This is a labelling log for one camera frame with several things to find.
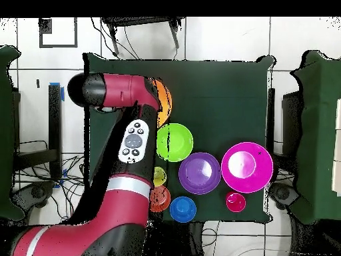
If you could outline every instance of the magenta bowl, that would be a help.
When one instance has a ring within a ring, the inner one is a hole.
[[[268,184],[273,162],[269,152],[257,143],[243,142],[232,146],[221,162],[222,178],[239,193],[254,193]]]

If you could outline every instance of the button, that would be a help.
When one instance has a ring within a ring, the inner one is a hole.
[[[129,154],[129,151],[130,151],[130,150],[127,149],[127,148],[126,148],[126,149],[123,149],[122,154],[123,154],[123,155],[128,155],[128,154]]]
[[[142,139],[135,133],[133,135],[128,135],[125,138],[125,146],[128,148],[139,148],[141,145]]]
[[[137,150],[137,149],[134,149],[133,151],[131,151],[131,154],[133,154],[134,156],[140,155],[139,150]]]

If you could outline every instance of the red robot arm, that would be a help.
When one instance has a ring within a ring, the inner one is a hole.
[[[141,256],[153,186],[157,90],[146,77],[95,73],[73,77],[68,92],[82,107],[138,111],[123,112],[107,143],[112,156],[103,158],[113,160],[109,179],[100,180],[103,169],[94,176],[91,186],[107,184],[97,216],[81,225],[33,227],[14,241],[12,256]]]

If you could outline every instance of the green bowl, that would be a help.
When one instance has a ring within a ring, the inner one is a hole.
[[[157,131],[157,154],[169,162],[186,159],[193,150],[193,136],[181,124],[170,123]]]

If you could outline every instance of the pink bowl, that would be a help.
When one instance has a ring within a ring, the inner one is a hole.
[[[231,191],[226,195],[226,206],[232,212],[241,212],[246,206],[245,197],[243,197],[240,193]]]
[[[272,158],[262,146],[243,142],[232,146],[221,162],[222,178],[239,193],[259,191],[271,180]]]

